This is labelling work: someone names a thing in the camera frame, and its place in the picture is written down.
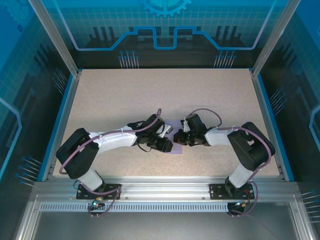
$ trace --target purple cloth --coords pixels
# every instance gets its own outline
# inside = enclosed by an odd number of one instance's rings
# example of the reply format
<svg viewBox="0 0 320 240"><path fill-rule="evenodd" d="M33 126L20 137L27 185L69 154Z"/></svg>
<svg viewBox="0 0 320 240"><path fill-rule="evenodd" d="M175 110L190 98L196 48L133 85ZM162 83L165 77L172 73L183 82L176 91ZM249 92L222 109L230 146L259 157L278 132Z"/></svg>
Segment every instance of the purple cloth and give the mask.
<svg viewBox="0 0 320 240"><path fill-rule="evenodd" d="M166 134L165 137L167 137L169 140L172 141L173 147L171 152L167 152L168 154L182 154L182 145L174 142L174 135L178 132L179 129L182 129L181 122L178 119L168 119L164 121L165 124L171 125L173 127L173 130Z"/></svg>

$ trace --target blue frame edge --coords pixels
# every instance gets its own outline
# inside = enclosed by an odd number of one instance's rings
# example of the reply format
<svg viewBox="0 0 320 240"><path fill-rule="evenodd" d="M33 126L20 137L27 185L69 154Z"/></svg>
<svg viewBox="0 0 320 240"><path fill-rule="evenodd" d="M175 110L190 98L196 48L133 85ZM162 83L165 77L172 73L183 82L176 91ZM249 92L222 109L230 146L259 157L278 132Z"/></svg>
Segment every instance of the blue frame edge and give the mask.
<svg viewBox="0 0 320 240"><path fill-rule="evenodd" d="M44 175L45 175L46 166L47 166L47 164L49 162L50 152L51 152L51 149L52 149L53 144L54 144L54 140L55 140L55 137L56 137L56 134L57 134L58 126L60 124L62 113L63 113L65 105L66 105L67 97L68 97L68 94L69 94L69 91L70 91L70 87L71 87L71 83L72 83L73 79L74 79L74 76L72 74L70 74L70 77L69 77L69 80L68 80L68 83L66 85L66 88L65 88L65 91L64 91L64 95L63 95L63 98L62 98L62 101L61 101L61 105L60 105L58 114L57 114L56 119L55 119L53 130L52 130L52 133L51 133L51 136L50 136L50 140L49 140L48 146L47 146L46 151L45 151L45 155L44 155L43 162L42 162L42 165L41 165L41 168L40 168L40 172L39 172L39 175L38 175L38 178L37 178L37 182L41 182L43 177L44 177Z"/></svg>
<svg viewBox="0 0 320 240"><path fill-rule="evenodd" d="M276 139L278 141L278 145L279 145L279 149L280 149L280 152L281 152L281 155L282 155L284 167L285 167L286 173L287 173L288 178L289 178L288 180L290 182L294 182L295 181L295 177L294 177L294 174L293 174L293 172L291 170L291 166L290 166L289 159L288 159L288 156L287 156L287 153L286 153L286 150L285 150L285 146L284 146L284 143L282 142L282 139L281 139L281 136L280 136L280 132L279 132L279 129L278 129L278 125L277 125L277 122L276 122L276 118L274 116L274 113L272 112L272 108L271 108L270 101L269 101L269 98L268 98L268 95L267 95L267 91L266 91L264 82L262 81L262 77L261 77L260 73L258 74L257 79L258 79L258 82L259 82L261 90L262 90L262 95L263 95L263 98L265 100L267 111L269 112L269 115L270 115L271 124L272 124L272 127L273 127L274 132L275 132L275 137L276 137Z"/></svg>

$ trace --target speckled tabletop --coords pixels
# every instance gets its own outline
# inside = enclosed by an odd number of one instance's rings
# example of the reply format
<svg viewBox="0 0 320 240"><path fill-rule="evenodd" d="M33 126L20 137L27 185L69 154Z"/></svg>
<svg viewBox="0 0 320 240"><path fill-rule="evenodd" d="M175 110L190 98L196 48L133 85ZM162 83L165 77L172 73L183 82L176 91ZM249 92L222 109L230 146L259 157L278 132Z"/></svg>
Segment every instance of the speckled tabletop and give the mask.
<svg viewBox="0 0 320 240"><path fill-rule="evenodd" d="M106 132L146 120L158 108L161 117L182 119L198 108L222 118L222 127L253 122L267 136L266 126L248 69L86 69L76 90L64 142L76 129ZM207 127L219 120L199 111ZM102 176L227 176L239 160L231 146L183 147L182 154L137 146L104 152L92 167ZM59 161L54 169L59 175ZM274 157L260 175L278 176Z"/></svg>

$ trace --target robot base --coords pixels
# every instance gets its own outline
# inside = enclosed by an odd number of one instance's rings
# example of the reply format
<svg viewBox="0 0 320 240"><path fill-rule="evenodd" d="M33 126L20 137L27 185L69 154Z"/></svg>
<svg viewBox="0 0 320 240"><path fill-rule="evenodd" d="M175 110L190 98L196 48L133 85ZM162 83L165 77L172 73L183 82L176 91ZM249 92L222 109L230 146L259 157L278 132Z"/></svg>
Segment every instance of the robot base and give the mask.
<svg viewBox="0 0 320 240"><path fill-rule="evenodd" d="M104 189L103 190L100 189L100 190L103 193L103 192L108 192L108 191L111 191L111 190L119 188L119 187L121 187L121 184L106 184L104 186ZM115 199L116 195L117 195L117 191L112 192L108 195L103 196L103 200L113 200L113 199ZM88 192L81 184L79 184L78 191L76 193L76 199L95 200L96 198L97 198L97 195L94 195L94 194Z"/></svg>
<svg viewBox="0 0 320 240"><path fill-rule="evenodd" d="M225 184L209 184L209 192L211 200L250 200L255 199L254 190L251 184L245 184L238 188L233 196L230 196L225 188Z"/></svg>

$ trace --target gear graphic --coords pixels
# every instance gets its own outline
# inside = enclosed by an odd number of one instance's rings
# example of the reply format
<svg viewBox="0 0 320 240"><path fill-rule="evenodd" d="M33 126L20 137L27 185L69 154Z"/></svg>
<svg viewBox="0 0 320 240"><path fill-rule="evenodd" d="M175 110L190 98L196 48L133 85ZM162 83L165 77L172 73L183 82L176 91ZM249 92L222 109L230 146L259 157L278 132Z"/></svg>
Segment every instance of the gear graphic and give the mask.
<svg viewBox="0 0 320 240"><path fill-rule="evenodd" d="M18 24L22 24L28 18L29 5L27 0L0 0L0 7L6 7Z"/></svg>
<svg viewBox="0 0 320 240"><path fill-rule="evenodd" d="M161 15L166 18L174 14L180 14L180 10L187 9L187 4L191 4L191 0L141 0L144 5L144 10L149 10L150 14Z"/></svg>

